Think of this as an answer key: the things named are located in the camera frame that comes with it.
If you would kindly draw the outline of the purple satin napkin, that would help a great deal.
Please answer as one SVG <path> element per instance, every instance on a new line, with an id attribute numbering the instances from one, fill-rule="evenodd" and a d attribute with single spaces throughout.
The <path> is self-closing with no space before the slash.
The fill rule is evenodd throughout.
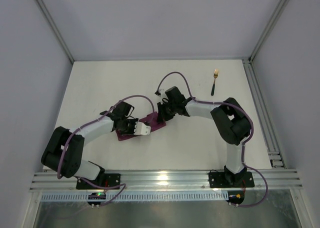
<path id="1" fill-rule="evenodd" d="M 166 122 L 157 122 L 157 117 L 158 117 L 158 113 L 155 111 L 148 114 L 146 117 L 139 119 L 138 121 L 146 124 L 147 126 L 150 126 L 151 133 L 152 133 L 167 125 Z M 138 136 L 141 136 L 141 135 L 118 135 L 117 134 L 117 138 L 119 141 L 129 140 Z"/>

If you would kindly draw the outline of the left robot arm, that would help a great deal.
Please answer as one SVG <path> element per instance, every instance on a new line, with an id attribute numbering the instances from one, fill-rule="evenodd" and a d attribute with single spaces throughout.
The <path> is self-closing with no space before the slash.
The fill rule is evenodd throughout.
<path id="1" fill-rule="evenodd" d="M 99 180 L 104 169 L 83 159 L 84 147 L 100 136 L 115 131 L 133 135 L 139 121 L 137 118 L 130 118 L 130 112 L 134 109 L 132 105 L 122 101 L 111 112 L 101 112 L 101 117 L 84 127 L 55 128 L 42 154 L 41 163 L 56 171 L 59 178 Z"/>

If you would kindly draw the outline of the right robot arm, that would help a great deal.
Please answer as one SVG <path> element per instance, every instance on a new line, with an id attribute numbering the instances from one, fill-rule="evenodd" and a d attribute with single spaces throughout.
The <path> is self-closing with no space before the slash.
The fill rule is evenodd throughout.
<path id="1" fill-rule="evenodd" d="M 234 98 L 228 98 L 217 104 L 211 101 L 186 98 L 173 86 L 166 91 L 155 92 L 160 97 L 157 103 L 157 122 L 163 123 L 175 115 L 201 117 L 214 121 L 221 138 L 226 142 L 227 160 L 222 171 L 211 170 L 208 182 L 211 188 L 253 188 L 253 175 L 243 164 L 243 142 L 249 138 L 252 122 L 243 113 L 241 106 Z"/>

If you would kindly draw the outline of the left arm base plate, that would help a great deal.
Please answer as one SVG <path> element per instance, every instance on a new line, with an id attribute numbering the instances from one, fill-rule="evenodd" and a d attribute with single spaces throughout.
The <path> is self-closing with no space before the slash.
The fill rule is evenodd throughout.
<path id="1" fill-rule="evenodd" d="M 101 173 L 94 180 L 87 179 L 88 182 L 80 179 L 76 183 L 77 190 L 105 190 L 111 188 L 112 190 L 120 189 L 121 174 L 120 173 Z"/>

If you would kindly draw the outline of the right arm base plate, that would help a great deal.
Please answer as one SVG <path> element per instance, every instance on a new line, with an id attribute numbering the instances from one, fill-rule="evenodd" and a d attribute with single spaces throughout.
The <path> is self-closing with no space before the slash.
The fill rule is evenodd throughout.
<path id="1" fill-rule="evenodd" d="M 228 181 L 225 172 L 213 171 L 208 173 L 208 182 L 210 188 L 254 188 L 255 182 L 251 172 L 247 171 L 243 177 L 237 181 Z"/>

